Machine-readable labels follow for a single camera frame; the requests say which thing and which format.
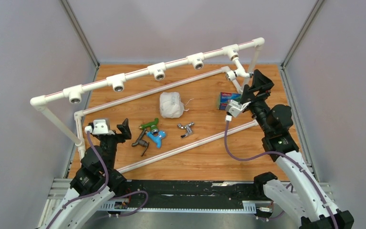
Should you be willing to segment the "white plastic faucet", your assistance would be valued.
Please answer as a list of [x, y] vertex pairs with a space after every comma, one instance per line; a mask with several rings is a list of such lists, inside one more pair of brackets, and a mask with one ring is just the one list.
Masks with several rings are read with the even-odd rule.
[[234, 57], [232, 59], [232, 62], [235, 64], [236, 66], [236, 70], [229, 70], [228, 72], [226, 72], [225, 77], [227, 80], [233, 82], [237, 77], [242, 77], [245, 79], [251, 79], [254, 75], [253, 72], [247, 72], [243, 65], [240, 63], [240, 60], [238, 57]]

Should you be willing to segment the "white PVC pipe frame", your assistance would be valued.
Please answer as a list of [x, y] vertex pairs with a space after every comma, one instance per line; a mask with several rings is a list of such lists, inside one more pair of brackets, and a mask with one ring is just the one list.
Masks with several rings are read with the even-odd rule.
[[[143, 69], [136, 70], [129, 73], [119, 73], [116, 75], [112, 75], [109, 77], [106, 77], [103, 80], [95, 81], [88, 84], [79, 84], [72, 87], [68, 87], [65, 89], [62, 89], [59, 92], [55, 92], [53, 94], [49, 95], [40, 95], [31, 98], [30, 104], [38, 111], [40, 111], [45, 117], [47, 117], [57, 128], [59, 128], [60, 131], [62, 131], [77, 147], [80, 159], [84, 157], [84, 154], [86, 152], [86, 146], [85, 146], [85, 140], [82, 133], [82, 118], [85, 117], [88, 114], [92, 114], [110, 107], [114, 107], [126, 102], [130, 102], [136, 99], [140, 99], [155, 93], [163, 92], [167, 89], [172, 89], [177, 86], [181, 86], [184, 84], [192, 83], [201, 79], [205, 79], [207, 77], [217, 75], [228, 72], [231, 70], [229, 67], [224, 66], [219, 69], [206, 72], [200, 75], [192, 76], [168, 85], [160, 86], [139, 94], [131, 95], [113, 102], [109, 102], [106, 104], [102, 104], [93, 108], [80, 110], [74, 113], [74, 120], [76, 123], [76, 129], [77, 131], [74, 133], [71, 131], [66, 125], [59, 120], [59, 118], [54, 115], [49, 108], [47, 108], [48, 103], [62, 99], [67, 98], [71, 104], [77, 104], [81, 102], [81, 96], [84, 93], [104, 88], [107, 86], [110, 86], [115, 92], [121, 92], [124, 90], [124, 83], [128, 80], [133, 80], [139, 77], [152, 75], [154, 76], [155, 80], [160, 81], [165, 78], [165, 72], [168, 69], [172, 69], [175, 67], [180, 67], [184, 65], [192, 65], [194, 69], [199, 70], [204, 67], [204, 60], [214, 58], [217, 56], [227, 56], [230, 61], [234, 57], [238, 57], [238, 53], [241, 50], [245, 50], [248, 48], [254, 48], [254, 56], [251, 59], [250, 66], [246, 70], [247, 72], [252, 72], [252, 69], [255, 67], [258, 56], [260, 54], [260, 51], [262, 50], [263, 46], [265, 44], [265, 39], [262, 37], [255, 38], [251, 41], [244, 42], [241, 44], [232, 44], [228, 46], [224, 46], [220, 49], [208, 51], [208, 52], [200, 52], [191, 54], [189, 56], [186, 56], [184, 58], [169, 61], [169, 62], [160, 62], [156, 63], [150, 66], [147, 66]], [[248, 84], [250, 79], [245, 79], [242, 77], [237, 77], [232, 84], [235, 86], [235, 89], [237, 92], [241, 93], [244, 89], [244, 86]]]

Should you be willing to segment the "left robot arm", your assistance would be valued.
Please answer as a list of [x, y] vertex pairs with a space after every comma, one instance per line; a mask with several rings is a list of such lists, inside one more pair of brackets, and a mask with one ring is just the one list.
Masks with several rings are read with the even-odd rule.
[[125, 195], [126, 178], [114, 168], [117, 145], [132, 138], [129, 120], [117, 125], [119, 132], [110, 128], [107, 118], [97, 119], [85, 127], [87, 139], [99, 140], [91, 144], [81, 160], [81, 168], [70, 182], [60, 205], [42, 225], [43, 229], [78, 229], [99, 206], [112, 197]]

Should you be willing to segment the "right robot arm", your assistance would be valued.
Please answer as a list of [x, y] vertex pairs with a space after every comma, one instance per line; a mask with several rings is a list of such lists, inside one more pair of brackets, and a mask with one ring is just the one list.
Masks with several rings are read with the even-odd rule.
[[300, 229], [352, 228], [354, 217], [350, 211], [341, 210], [323, 191], [292, 138], [289, 132], [293, 125], [291, 107], [267, 105], [273, 86], [272, 80], [255, 70], [252, 84], [244, 87], [241, 102], [264, 133], [264, 155], [269, 155], [279, 165], [296, 192], [286, 189], [269, 172], [254, 178], [258, 182], [253, 186], [254, 196], [261, 200], [269, 198], [278, 204]]

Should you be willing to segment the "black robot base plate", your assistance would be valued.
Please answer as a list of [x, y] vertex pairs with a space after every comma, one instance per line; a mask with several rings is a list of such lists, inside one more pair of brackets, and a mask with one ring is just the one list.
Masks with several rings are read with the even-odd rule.
[[132, 208], [144, 203], [160, 209], [241, 209], [245, 201], [272, 203], [252, 181], [130, 180], [117, 195], [129, 193]]

